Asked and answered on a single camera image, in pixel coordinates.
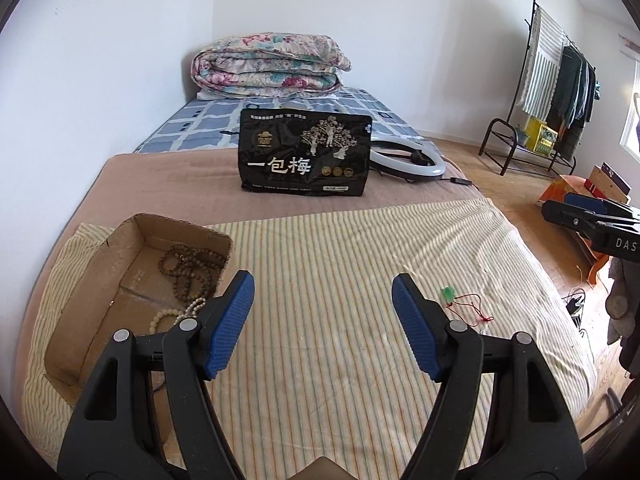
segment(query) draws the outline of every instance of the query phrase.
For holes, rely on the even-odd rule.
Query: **cardboard box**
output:
[[[549,156],[551,154],[558,139],[557,132],[546,126],[546,123],[532,117],[527,124],[526,133],[529,136],[526,143],[527,148],[541,155]]]
[[[589,181],[609,200],[623,204],[631,202],[631,199],[598,166],[593,167]]]
[[[236,273],[229,264],[228,235],[150,214],[123,222],[98,248],[60,315],[44,356],[46,377],[71,406],[113,333],[128,328],[135,335],[149,333],[158,311],[181,308],[174,297],[174,280],[158,270],[165,251],[177,243],[225,255],[222,270],[213,275],[220,295]],[[164,318],[159,331],[171,327]],[[166,391],[154,394],[158,427],[164,442],[172,429]]]
[[[321,456],[289,480],[356,480],[333,460]]]

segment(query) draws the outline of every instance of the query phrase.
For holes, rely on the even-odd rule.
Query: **blue rubber pad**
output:
[[[587,211],[593,211],[598,215],[607,214],[607,207],[602,203],[602,201],[590,196],[578,195],[577,193],[569,193],[564,197],[564,203],[576,207],[581,207],[582,209],[586,209]]]
[[[436,339],[400,276],[396,276],[391,285],[391,300],[418,367],[433,381],[441,380],[442,367],[436,353]]]
[[[216,331],[211,335],[209,359],[205,372],[211,380],[229,364],[242,327],[254,302],[254,277],[247,273],[238,290],[231,298]]]

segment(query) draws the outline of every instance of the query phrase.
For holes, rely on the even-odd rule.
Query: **striped towel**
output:
[[[551,110],[564,40],[560,25],[542,7],[538,7],[533,18],[524,85],[517,104],[525,113],[540,121],[546,121]]]
[[[427,298],[441,288],[482,295],[484,333],[536,339],[573,416],[595,370],[559,294],[518,231],[486,199],[219,224],[254,306],[226,370],[207,383],[226,439],[249,480],[290,478],[327,456],[359,479],[397,480],[438,385],[422,373],[393,309],[408,272]],[[55,463],[71,409],[44,377],[44,350],[66,298],[111,229],[81,225],[47,282],[22,398],[26,434]],[[469,322],[471,311],[460,310]],[[478,460],[491,405],[484,376],[463,466]],[[180,465],[175,436],[166,456]]]

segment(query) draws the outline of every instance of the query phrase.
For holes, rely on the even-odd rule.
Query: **mattress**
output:
[[[446,176],[463,174],[447,165]],[[209,385],[247,478],[286,478],[321,455],[363,480],[399,477],[437,385],[418,370],[390,306],[398,272],[409,272],[430,298],[444,285],[482,294],[496,318],[487,333],[532,333],[573,415],[593,390],[588,350],[553,283],[517,230],[472,187],[407,184],[371,172],[362,197],[254,194],[239,187],[236,150],[119,155],[56,243],[20,335],[22,425],[50,463],[70,410],[44,377],[44,351],[73,277],[138,212],[216,224],[256,276],[256,301],[232,363]],[[49,279],[56,275],[58,285]],[[279,308],[271,316],[273,304]],[[313,336],[318,326],[321,340]],[[486,378],[465,465],[481,447],[489,398]],[[175,442],[167,447],[179,463]]]
[[[240,112],[254,108],[296,108],[316,112],[339,112],[369,115],[373,119],[373,132],[421,140],[432,149],[435,145],[421,137],[397,114],[365,90],[344,88],[335,94],[313,99],[278,99],[252,97],[246,99],[194,99],[178,110],[158,128],[136,153],[181,152],[185,150],[214,150],[236,148]]]

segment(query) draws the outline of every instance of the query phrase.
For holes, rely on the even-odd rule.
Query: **blue checkered bed sheet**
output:
[[[373,118],[373,131],[404,139],[426,141],[411,126],[365,90],[343,88],[334,95],[313,99],[194,99],[145,140],[135,153],[183,152],[236,148],[240,112],[247,107],[296,108],[316,112],[363,114]]]

